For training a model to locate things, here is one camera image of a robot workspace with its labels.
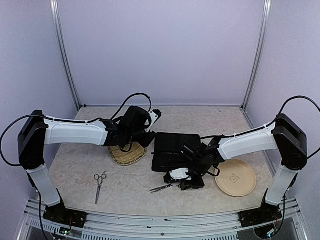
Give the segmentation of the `silver thinning scissors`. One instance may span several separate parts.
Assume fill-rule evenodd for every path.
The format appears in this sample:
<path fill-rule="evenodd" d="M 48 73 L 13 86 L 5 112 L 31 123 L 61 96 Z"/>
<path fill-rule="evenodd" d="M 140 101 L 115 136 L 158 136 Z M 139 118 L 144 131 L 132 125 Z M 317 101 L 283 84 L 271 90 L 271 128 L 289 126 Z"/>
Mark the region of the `silver thinning scissors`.
<path fill-rule="evenodd" d="M 174 182 L 174 183 L 165 184 L 163 186 L 159 186 L 159 187 L 153 188 L 149 192 L 151 194 L 154 194 L 154 193 L 157 193 L 157 192 L 169 189 L 169 188 L 174 188 L 174 187 L 178 187 L 179 188 L 180 187 L 180 183 L 179 182 Z"/>

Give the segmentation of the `black zippered tool case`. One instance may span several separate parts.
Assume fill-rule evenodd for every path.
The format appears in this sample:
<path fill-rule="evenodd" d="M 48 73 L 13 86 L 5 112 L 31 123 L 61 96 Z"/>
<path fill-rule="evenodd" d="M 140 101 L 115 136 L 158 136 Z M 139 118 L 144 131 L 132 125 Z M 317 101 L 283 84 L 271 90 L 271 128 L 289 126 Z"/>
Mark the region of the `black zippered tool case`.
<path fill-rule="evenodd" d="M 158 132 L 154 140 L 152 171 L 167 173 L 190 167 L 192 161 L 181 153 L 182 147 L 188 140 L 195 143 L 195 148 L 201 144 L 198 134 Z"/>

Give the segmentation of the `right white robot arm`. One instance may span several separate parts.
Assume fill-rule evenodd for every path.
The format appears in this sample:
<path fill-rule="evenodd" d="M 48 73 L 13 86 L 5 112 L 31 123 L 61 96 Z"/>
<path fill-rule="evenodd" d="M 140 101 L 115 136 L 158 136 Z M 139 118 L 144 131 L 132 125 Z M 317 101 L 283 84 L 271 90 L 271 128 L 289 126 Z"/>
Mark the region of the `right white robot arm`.
<path fill-rule="evenodd" d="M 273 123 L 248 132 L 231 137 L 216 136 L 209 145 L 187 140 L 180 148 L 185 157 L 195 161 L 194 171 L 198 174 L 205 174 L 211 166 L 226 160 L 267 150 L 278 150 L 281 162 L 265 193 L 265 203 L 255 212 L 260 222 L 268 221 L 275 214 L 275 206 L 280 204 L 298 172 L 308 162 L 307 136 L 287 115 L 281 113 Z"/>

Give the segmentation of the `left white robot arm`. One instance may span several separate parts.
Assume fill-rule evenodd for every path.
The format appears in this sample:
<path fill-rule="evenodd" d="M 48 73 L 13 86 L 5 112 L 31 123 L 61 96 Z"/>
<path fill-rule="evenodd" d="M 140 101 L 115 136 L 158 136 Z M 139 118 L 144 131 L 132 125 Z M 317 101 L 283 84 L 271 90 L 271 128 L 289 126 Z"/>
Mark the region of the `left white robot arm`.
<path fill-rule="evenodd" d="M 54 187 L 44 160 L 44 147 L 55 144 L 90 144 L 118 147 L 127 153 L 134 143 L 147 148 L 156 134 L 152 126 L 160 119 L 158 109 L 146 111 L 130 106 L 123 116 L 116 119 L 94 120 L 59 119 L 35 110 L 18 135 L 19 163 L 26 170 L 31 183 L 41 194 L 49 212 L 63 223 L 70 218 L 70 211 L 62 205 L 62 198 Z"/>

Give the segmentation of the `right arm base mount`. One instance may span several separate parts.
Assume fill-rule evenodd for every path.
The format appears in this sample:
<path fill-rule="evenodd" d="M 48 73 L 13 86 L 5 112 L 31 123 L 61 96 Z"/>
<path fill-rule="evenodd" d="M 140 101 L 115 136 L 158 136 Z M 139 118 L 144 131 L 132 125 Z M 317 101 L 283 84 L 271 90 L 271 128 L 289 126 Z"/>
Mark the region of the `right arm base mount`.
<path fill-rule="evenodd" d="M 280 205 L 271 205 L 266 202 L 266 194 L 263 196 L 260 207 L 243 210 L 238 213 L 242 228 L 252 227 L 284 218 Z"/>

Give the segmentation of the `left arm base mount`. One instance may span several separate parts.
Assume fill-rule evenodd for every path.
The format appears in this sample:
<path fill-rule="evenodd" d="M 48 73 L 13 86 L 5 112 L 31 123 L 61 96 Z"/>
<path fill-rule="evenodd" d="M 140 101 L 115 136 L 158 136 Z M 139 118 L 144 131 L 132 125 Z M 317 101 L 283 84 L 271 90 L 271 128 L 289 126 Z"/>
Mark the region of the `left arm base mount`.
<path fill-rule="evenodd" d="M 87 213 L 66 208 L 64 205 L 46 206 L 43 218 L 70 227 L 84 228 Z"/>

